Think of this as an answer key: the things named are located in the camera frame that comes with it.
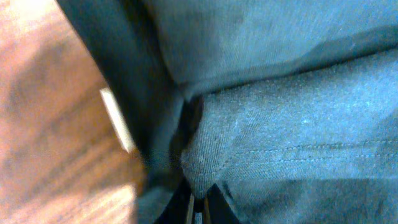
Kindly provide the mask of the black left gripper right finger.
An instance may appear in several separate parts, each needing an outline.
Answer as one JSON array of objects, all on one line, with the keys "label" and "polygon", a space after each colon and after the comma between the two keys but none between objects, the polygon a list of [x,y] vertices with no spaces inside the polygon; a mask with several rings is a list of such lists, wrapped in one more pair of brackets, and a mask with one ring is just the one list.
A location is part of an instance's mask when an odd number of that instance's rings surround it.
[{"label": "black left gripper right finger", "polygon": [[203,210],[204,224],[240,224],[216,184],[207,191]]}]

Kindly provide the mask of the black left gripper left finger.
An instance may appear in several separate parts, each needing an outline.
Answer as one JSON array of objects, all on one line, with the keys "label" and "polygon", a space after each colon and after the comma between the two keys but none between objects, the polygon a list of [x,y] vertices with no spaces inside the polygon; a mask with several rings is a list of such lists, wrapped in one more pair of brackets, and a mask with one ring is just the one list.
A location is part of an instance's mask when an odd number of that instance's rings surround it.
[{"label": "black left gripper left finger", "polygon": [[190,185],[183,179],[169,203],[154,224],[193,224],[195,198]]}]

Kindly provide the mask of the black t-shirt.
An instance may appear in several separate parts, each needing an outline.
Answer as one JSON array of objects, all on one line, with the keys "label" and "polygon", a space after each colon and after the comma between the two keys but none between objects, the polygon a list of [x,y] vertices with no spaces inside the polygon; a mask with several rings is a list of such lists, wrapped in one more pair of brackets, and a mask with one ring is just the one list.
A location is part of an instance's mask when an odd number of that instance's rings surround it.
[{"label": "black t-shirt", "polygon": [[60,1],[146,168],[241,223],[397,222],[397,2]]}]

